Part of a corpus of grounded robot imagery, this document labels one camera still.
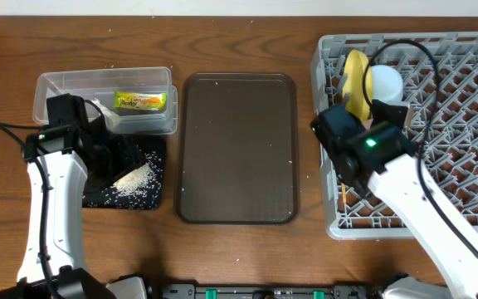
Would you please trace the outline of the white tissue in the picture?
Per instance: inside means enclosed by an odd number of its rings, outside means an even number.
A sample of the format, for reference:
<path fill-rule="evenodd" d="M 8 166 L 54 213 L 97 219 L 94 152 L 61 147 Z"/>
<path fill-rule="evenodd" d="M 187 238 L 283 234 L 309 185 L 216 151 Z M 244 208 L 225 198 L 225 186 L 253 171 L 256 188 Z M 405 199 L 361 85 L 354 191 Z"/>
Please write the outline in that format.
<path fill-rule="evenodd" d="M 115 132 L 116 127 L 120 124 L 121 118 L 119 115 L 109 110 L 106 106 L 102 105 L 97 99 L 91 101 L 95 104 L 105 117 L 105 124 L 108 130 Z"/>

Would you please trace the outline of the yellow plate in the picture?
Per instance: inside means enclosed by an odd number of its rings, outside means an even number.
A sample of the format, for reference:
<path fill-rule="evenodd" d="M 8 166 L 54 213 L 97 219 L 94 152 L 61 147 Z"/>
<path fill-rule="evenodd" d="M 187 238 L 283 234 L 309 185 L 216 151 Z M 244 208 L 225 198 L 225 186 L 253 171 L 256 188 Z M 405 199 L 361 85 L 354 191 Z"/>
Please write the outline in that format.
<path fill-rule="evenodd" d="M 343 85 L 343 103 L 345 109 L 358 117 L 362 122 L 370 115 L 370 106 L 363 95 L 363 72 L 368 65 L 367 56 L 353 49 L 347 56 L 344 74 L 346 81 Z"/>

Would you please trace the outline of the green snack wrapper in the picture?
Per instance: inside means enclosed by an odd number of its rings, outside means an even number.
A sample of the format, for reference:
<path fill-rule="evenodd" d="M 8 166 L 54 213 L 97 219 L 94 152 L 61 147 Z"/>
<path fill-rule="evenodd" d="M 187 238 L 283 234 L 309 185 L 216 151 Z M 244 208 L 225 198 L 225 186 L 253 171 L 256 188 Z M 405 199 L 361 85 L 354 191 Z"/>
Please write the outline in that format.
<path fill-rule="evenodd" d="M 164 93 L 136 93 L 116 91 L 113 102 L 114 108 L 129 110 L 152 110 L 164 108 L 168 95 Z"/>

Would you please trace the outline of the light blue bowl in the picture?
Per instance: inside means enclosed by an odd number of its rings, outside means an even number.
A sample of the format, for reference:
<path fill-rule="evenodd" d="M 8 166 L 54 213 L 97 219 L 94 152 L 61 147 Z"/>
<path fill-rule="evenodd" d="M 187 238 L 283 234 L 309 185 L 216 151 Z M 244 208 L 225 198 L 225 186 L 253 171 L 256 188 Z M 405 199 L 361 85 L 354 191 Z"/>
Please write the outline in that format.
<path fill-rule="evenodd" d="M 373 99 L 389 104 L 401 101 L 403 83 L 400 73 L 391 66 L 376 65 L 371 68 Z"/>

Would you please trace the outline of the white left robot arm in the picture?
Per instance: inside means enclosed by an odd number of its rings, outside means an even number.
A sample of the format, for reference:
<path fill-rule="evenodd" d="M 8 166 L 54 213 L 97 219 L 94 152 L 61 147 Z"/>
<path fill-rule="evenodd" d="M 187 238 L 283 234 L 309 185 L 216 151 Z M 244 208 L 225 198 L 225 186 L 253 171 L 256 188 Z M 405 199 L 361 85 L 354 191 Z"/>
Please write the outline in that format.
<path fill-rule="evenodd" d="M 85 188 L 99 191 L 143 166 L 129 135 L 109 131 L 105 117 L 90 120 L 90 100 L 63 94 L 47 99 L 47 125 L 19 140 L 32 199 L 27 249 L 14 287 L 0 298 L 145 298 L 138 275 L 110 283 L 86 269 L 82 241 Z"/>

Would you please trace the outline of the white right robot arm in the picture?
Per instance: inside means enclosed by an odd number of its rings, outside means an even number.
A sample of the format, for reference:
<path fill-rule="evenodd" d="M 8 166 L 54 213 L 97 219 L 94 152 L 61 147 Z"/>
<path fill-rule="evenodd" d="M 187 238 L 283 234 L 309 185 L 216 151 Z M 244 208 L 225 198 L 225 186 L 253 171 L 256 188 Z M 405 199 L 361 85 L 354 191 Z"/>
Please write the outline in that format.
<path fill-rule="evenodd" d="M 478 232 L 441 191 L 397 126 L 365 128 L 341 105 L 310 123 L 338 180 L 372 194 L 406 225 L 443 276 L 454 298 L 478 298 Z"/>

